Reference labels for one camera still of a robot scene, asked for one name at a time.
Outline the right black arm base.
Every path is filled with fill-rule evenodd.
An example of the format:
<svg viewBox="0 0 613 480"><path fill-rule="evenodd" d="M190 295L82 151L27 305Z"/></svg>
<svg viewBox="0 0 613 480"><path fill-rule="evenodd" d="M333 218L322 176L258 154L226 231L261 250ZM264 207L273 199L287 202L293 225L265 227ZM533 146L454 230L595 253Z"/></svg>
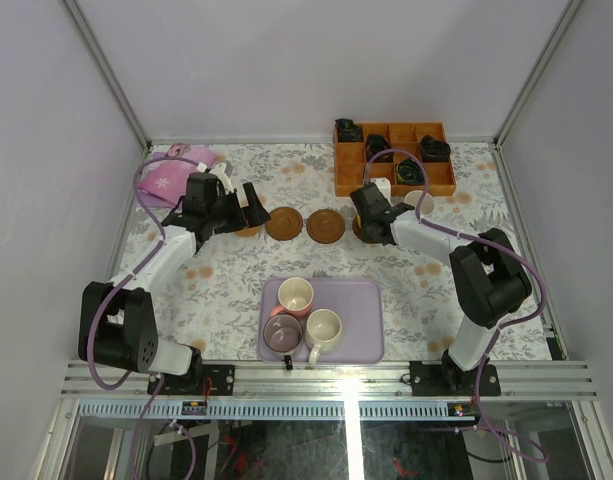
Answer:
<svg viewBox="0 0 613 480"><path fill-rule="evenodd" d="M440 361L410 361L409 373L401 380L411 386L413 396L447 397L475 395L479 386L482 397L501 395L499 375L494 365L487 363L477 377L478 367L463 371L445 352Z"/></svg>

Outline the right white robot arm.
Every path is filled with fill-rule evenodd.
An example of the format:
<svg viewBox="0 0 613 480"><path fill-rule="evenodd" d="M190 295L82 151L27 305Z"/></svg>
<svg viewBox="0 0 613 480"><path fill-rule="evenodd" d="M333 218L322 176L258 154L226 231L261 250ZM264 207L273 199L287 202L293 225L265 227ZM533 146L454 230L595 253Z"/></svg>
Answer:
<svg viewBox="0 0 613 480"><path fill-rule="evenodd" d="M463 319L444 354L441 378L449 392L468 392L477 383L475 368L500 320L532 294L521 257L503 231L460 233L429 220L411 205L391 205L373 183L353 191L350 198L363 242L412 249L450 268Z"/></svg>

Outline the light wooden coaster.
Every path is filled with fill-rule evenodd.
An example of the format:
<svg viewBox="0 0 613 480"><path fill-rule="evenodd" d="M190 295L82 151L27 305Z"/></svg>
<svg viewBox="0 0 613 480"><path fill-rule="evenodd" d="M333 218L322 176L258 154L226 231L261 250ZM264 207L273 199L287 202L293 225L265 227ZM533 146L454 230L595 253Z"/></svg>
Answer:
<svg viewBox="0 0 613 480"><path fill-rule="evenodd" d="M241 200L240 201L240 207L244 208L248 206L248 202L246 200ZM247 238L247 237L252 237L254 235L257 235L261 230L261 225L258 226L254 226L254 227L248 227L239 231L235 232L235 235L242 237L242 238Z"/></svg>

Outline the cream white mug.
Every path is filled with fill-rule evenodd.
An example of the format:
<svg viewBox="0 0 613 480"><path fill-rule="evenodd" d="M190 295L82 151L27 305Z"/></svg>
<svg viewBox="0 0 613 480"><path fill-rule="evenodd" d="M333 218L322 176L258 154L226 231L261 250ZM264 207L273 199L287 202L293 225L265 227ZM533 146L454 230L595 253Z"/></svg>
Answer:
<svg viewBox="0 0 613 480"><path fill-rule="evenodd" d="M338 349L344 336L340 317L329 309L318 309L306 321L305 341L310 349L308 364L315 365L323 354Z"/></svg>

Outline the light blue mug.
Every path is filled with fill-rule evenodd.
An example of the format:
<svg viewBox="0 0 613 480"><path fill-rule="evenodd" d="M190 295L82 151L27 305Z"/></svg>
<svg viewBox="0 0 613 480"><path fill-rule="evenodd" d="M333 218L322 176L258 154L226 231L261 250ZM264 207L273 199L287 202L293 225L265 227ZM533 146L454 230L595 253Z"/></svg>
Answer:
<svg viewBox="0 0 613 480"><path fill-rule="evenodd" d="M413 206L422 216L431 215L436 207L434 197L422 190L413 190L407 193L403 202Z"/></svg>

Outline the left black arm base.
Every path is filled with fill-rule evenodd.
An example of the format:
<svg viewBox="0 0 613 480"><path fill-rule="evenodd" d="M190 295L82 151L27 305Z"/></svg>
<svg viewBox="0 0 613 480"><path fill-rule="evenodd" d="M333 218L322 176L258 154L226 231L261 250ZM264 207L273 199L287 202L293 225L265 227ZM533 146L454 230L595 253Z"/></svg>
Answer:
<svg viewBox="0 0 613 480"><path fill-rule="evenodd" d="M181 376L165 375L159 395L225 397L234 392L233 364L194 364Z"/></svg>

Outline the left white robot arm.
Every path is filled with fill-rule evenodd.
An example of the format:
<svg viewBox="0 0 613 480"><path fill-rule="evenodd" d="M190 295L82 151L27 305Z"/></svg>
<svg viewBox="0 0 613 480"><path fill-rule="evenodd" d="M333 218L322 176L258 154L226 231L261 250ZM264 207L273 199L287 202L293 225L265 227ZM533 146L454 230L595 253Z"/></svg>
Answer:
<svg viewBox="0 0 613 480"><path fill-rule="evenodd" d="M153 299L212 236L270 220L252 183L243 185L246 204L241 205L237 190L225 181L214 173L190 174L185 195L155 221L160 237L149 250L127 272L85 288L78 355L91 372L99 364L170 375L172 385L187 395L203 387L205 371L196 349L159 337Z"/></svg>

